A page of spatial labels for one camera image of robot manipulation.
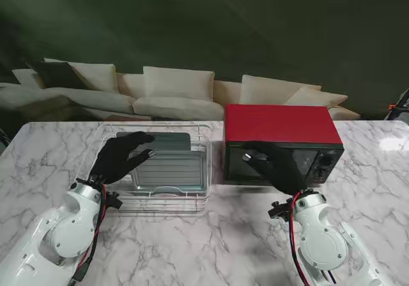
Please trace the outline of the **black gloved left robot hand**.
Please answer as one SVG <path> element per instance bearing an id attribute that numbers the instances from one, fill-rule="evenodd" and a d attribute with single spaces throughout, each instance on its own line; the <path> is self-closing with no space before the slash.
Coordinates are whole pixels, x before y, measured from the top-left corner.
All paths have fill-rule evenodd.
<path id="1" fill-rule="evenodd" d="M 152 157 L 154 151 L 145 149 L 133 157 L 130 154 L 139 146 L 152 143 L 154 140 L 154 136 L 145 132 L 134 132 L 110 138 L 99 151 L 88 180 L 105 185 L 121 180 L 130 171 Z"/>

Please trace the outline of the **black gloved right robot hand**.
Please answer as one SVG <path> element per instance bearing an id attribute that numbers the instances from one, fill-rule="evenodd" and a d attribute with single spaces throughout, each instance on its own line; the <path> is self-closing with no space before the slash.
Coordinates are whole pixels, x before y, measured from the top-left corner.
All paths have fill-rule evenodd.
<path id="1" fill-rule="evenodd" d="M 247 165 L 286 195 L 294 196 L 307 189 L 292 154 L 272 142 L 248 141 L 242 145 Z"/>

